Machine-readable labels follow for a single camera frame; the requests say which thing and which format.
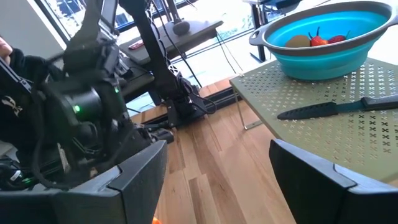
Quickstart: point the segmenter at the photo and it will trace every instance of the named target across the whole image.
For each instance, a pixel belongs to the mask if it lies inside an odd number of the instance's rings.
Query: metal frame
[[[255,127],[261,125],[262,124],[261,120],[255,121],[255,122],[247,124],[247,125],[244,123],[241,107],[239,106],[238,92],[233,87],[232,87],[232,90],[233,90],[233,94],[234,94],[234,97],[235,97],[235,103],[238,106],[239,117],[241,118],[241,122],[242,122],[243,128],[245,130],[249,130],[249,129],[252,129],[252,128],[255,128]]]

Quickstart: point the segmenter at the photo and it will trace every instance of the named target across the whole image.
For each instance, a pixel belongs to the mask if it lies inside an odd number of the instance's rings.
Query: black knife handle
[[[362,97],[361,101],[365,106],[365,111],[389,110],[398,108],[398,95],[380,98]]]

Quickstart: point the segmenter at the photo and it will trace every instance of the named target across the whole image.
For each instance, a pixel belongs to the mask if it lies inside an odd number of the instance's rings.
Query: table leg
[[[260,124],[262,124],[262,122],[261,122],[260,120],[255,121],[255,122],[253,122],[253,123],[250,123],[250,124],[248,124],[248,125],[245,125],[245,124],[244,124],[244,120],[243,120],[243,115],[242,115],[241,107],[239,106],[238,93],[235,91],[235,89],[234,89],[233,87],[232,87],[232,90],[233,90],[233,92],[234,92],[235,102],[236,102],[236,105],[238,106],[239,117],[241,118],[241,122],[242,122],[243,128],[244,128],[245,130],[249,130],[249,129],[252,129],[252,128],[257,127],[257,126],[259,126]]]
[[[259,9],[257,8],[257,6],[255,4],[251,5],[251,15],[253,18],[254,29],[260,28],[261,24],[260,24],[260,17],[259,17]],[[251,56],[254,57],[254,59],[259,61],[260,63],[265,62],[266,61],[266,53],[264,51],[264,47],[257,46],[257,50],[259,52],[259,56],[257,57],[254,54],[250,53]]]

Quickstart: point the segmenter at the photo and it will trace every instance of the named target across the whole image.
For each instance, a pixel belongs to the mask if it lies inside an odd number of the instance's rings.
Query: person
[[[61,79],[62,71],[54,65],[47,65],[45,59],[36,56],[26,56],[11,47],[0,36],[0,57],[13,71],[29,83],[33,80],[49,82],[51,79]],[[8,142],[17,149],[17,158],[22,167],[30,167],[32,153],[37,142],[37,135],[26,108],[22,108],[11,96],[10,85],[0,83],[0,141]],[[46,142],[43,150],[57,147],[56,142]]]

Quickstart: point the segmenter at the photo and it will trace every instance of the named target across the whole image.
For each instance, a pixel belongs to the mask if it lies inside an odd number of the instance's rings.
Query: collapsible bowl
[[[282,71],[301,80],[326,80],[357,70],[368,52],[387,30],[398,24],[397,8],[376,1],[340,2],[314,7],[271,22],[255,30],[251,45],[267,47],[281,64]],[[316,35],[330,39],[349,36],[345,41],[290,48],[284,45],[295,35]]]

